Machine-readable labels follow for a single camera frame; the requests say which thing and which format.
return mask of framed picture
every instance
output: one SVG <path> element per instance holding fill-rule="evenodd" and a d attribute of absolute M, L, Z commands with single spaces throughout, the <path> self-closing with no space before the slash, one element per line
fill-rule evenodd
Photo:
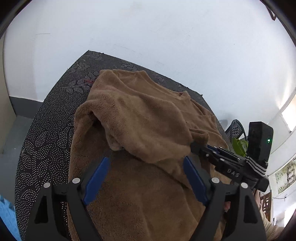
<path fill-rule="evenodd" d="M 296 154 L 282 168 L 268 176 L 268 179 L 274 197 L 291 187 L 296 181 Z"/>

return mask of gray floor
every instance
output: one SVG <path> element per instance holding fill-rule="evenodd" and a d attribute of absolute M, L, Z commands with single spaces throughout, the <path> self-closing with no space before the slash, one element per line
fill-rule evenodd
<path fill-rule="evenodd" d="M 22 144 L 33 119 L 17 116 L 10 130 L 3 154 L 0 154 L 0 194 L 15 203 L 15 173 Z"/>

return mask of white stripe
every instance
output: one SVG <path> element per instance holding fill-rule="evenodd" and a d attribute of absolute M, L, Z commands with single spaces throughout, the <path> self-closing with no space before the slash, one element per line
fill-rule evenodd
<path fill-rule="evenodd" d="M 249 163 L 251 163 L 253 165 L 253 167 L 255 167 L 259 172 L 261 172 L 263 175 L 265 175 L 266 171 L 262 171 L 260 168 L 258 168 L 255 164 L 254 161 L 252 159 L 248 159 Z"/>
<path fill-rule="evenodd" d="M 260 172 L 258 172 L 254 167 L 253 167 L 253 165 L 252 165 L 252 163 L 251 162 L 248 162 L 248 164 L 250 165 L 250 167 L 256 172 L 256 173 L 258 173 L 260 176 L 262 176 L 262 177 L 264 177 L 265 175 L 264 174 L 262 174 L 262 173 L 260 173 Z"/>
<path fill-rule="evenodd" d="M 259 167 L 260 169 L 262 169 L 264 172 L 266 172 L 266 168 L 262 167 L 261 165 L 259 165 L 257 162 L 255 162 L 252 158 L 250 158 L 249 156 L 247 157 L 248 160 L 252 161 L 253 164 L 255 164 L 255 166 Z"/>

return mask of black patterned table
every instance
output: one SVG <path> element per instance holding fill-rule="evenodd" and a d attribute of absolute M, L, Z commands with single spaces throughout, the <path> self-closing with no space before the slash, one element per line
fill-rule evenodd
<path fill-rule="evenodd" d="M 74 133 L 74 114 L 87 99 L 102 69 L 145 70 L 151 79 L 174 91 L 188 91 L 191 98 L 212 110 L 195 91 L 149 69 L 106 54 L 87 51 L 60 78 L 37 112 L 24 141 L 16 173 L 15 208 L 22 240 L 32 205 L 45 182 L 68 181 L 70 147 Z M 217 120 L 222 137 L 229 140 Z M 62 212 L 66 215 L 66 205 Z"/>

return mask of white wall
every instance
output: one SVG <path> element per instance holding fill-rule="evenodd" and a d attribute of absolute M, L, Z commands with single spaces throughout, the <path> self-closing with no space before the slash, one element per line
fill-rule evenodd
<path fill-rule="evenodd" d="M 10 96 L 43 101 L 87 50 L 188 86 L 246 131 L 269 122 L 296 87 L 295 46 L 259 0 L 33 0 L 6 34 Z"/>
<path fill-rule="evenodd" d="M 296 153 L 296 131 L 290 134 L 286 124 L 279 114 L 269 123 L 274 129 L 274 141 L 272 143 L 272 153 L 270 154 L 268 161 L 267 175 L 280 169 Z M 282 192 L 277 198 L 279 199 L 273 199 L 274 217 L 296 202 L 296 184 Z"/>
<path fill-rule="evenodd" d="M 282 112 L 290 104 L 294 96 L 296 95 L 296 89 L 292 92 L 291 96 L 288 98 L 287 102 L 281 107 L 279 112 L 274 116 L 274 118 L 268 123 L 274 129 L 274 136 L 271 146 L 271 155 L 282 146 L 282 144 L 292 136 L 293 131 L 290 131 L 287 123 L 284 120 Z M 270 174 L 277 169 L 269 169 Z"/>
<path fill-rule="evenodd" d="M 15 121 L 15 112 L 9 101 L 3 72 L 3 40 L 0 38 L 0 155 L 3 153 L 7 135 Z"/>

